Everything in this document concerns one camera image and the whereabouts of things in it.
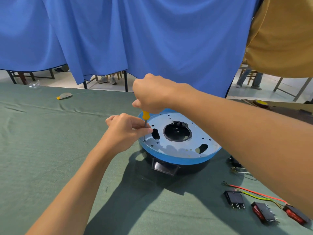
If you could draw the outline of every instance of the yellow screwdriver handle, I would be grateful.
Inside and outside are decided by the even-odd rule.
[[[143,111],[143,116],[142,116],[142,118],[143,118],[144,120],[150,119],[150,114],[149,114],[149,112]]]

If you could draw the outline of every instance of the hand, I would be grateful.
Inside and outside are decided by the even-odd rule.
[[[153,132],[149,124],[145,128],[145,121],[125,113],[112,115],[105,122],[109,128],[99,144],[105,145],[112,156],[129,149],[140,137]]]
[[[136,79],[133,91],[137,100],[133,106],[149,113],[160,113],[171,107],[171,102],[177,98],[182,87],[188,84],[179,84],[161,76],[147,74],[144,79]]]

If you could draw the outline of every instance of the person's left hand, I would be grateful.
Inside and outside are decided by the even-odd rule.
[[[129,149],[140,137],[153,132],[150,125],[145,128],[144,120],[125,113],[112,115],[105,122],[109,128],[99,144],[112,156]]]

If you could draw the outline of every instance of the tiled floor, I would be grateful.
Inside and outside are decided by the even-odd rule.
[[[279,77],[274,77],[270,75],[264,74],[261,88],[262,90],[255,90],[252,89],[250,86],[247,86],[248,78],[245,80],[243,86],[238,89],[236,88],[236,82],[239,78],[240,71],[237,72],[233,84],[230,87],[228,97],[229,99],[260,99],[264,101],[279,101],[279,102],[293,102],[294,97],[288,95],[282,91],[277,90],[273,92]],[[34,72],[35,76],[50,76],[49,71],[41,71],[41,72]],[[52,79],[42,79],[40,78],[40,85],[41,86],[52,86],[52,87],[65,87],[65,88],[81,88],[83,89],[83,84],[77,85],[72,74],[70,72],[54,72],[55,80]],[[113,90],[113,91],[125,91],[125,82],[124,78],[118,80],[117,76],[115,75],[115,79],[117,85],[112,85],[111,83],[103,83],[99,84],[95,80],[89,83],[88,89],[92,90]],[[132,91],[132,85],[136,78],[130,74],[127,74],[127,82],[128,82],[128,91]],[[16,78],[18,84],[22,84],[19,78]],[[27,81],[32,82],[31,78],[27,77]],[[1,82],[12,82],[9,75],[6,71],[0,70],[0,83]],[[291,87],[284,83],[280,84],[280,88],[286,90],[294,95],[299,92],[298,88]],[[303,103],[310,98],[309,95],[302,94],[300,98],[297,100],[297,103]]]

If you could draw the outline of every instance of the blue curtain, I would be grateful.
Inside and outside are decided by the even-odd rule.
[[[6,20],[0,24],[0,43],[5,43],[0,47],[1,69],[38,71],[67,62],[78,84],[92,75],[127,69],[137,78],[161,75],[221,97],[242,61],[257,4],[257,0],[0,2],[0,19]]]

